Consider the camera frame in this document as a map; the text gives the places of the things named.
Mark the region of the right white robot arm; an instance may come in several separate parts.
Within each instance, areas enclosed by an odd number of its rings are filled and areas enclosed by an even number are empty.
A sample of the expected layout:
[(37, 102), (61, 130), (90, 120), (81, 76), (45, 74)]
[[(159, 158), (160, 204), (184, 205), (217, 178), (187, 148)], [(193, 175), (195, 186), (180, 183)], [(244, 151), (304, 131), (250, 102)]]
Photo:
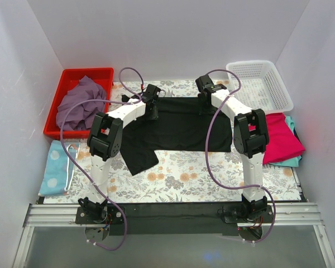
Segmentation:
[[(195, 80), (199, 94), (199, 102), (207, 108), (215, 107), (217, 110), (212, 117), (205, 141), (205, 162), (212, 180), (220, 187), (228, 190), (242, 189), (241, 208), (236, 216), (248, 222), (256, 221), (267, 211), (267, 197), (263, 187), (262, 162), (266, 146), (269, 143), (269, 134), (266, 124), (266, 115), (262, 109), (252, 109), (241, 103), (234, 94), (241, 89), (229, 91), (222, 85), (216, 85), (208, 74)], [(222, 112), (233, 120), (233, 144), (242, 159), (244, 185), (228, 187), (219, 183), (209, 166), (208, 145), (210, 133), (218, 114)]]

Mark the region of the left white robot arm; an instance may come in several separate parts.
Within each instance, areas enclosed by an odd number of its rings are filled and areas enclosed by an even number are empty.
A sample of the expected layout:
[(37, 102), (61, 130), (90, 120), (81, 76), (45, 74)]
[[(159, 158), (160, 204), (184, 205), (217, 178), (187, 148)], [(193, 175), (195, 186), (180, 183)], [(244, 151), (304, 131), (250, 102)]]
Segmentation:
[(129, 98), (121, 107), (95, 115), (87, 140), (91, 154), (92, 190), (85, 198), (78, 200), (83, 213), (94, 223), (111, 223), (118, 209), (107, 208), (106, 200), (109, 169), (112, 159), (122, 145), (123, 129), (140, 117), (157, 119), (156, 101), (161, 89), (149, 84), (140, 94), (141, 99)]

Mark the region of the black t shirt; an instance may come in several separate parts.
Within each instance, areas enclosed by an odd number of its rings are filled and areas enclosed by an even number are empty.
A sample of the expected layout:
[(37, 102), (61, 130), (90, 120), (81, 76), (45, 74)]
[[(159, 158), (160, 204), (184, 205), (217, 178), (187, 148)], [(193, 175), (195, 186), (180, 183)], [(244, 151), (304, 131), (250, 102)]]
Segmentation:
[[(156, 150), (204, 151), (214, 114), (199, 114), (198, 98), (163, 97), (157, 100), (157, 120), (140, 117), (123, 129), (120, 153), (131, 175), (159, 163)], [(208, 151), (231, 152), (230, 119), (220, 112), (210, 133)]]

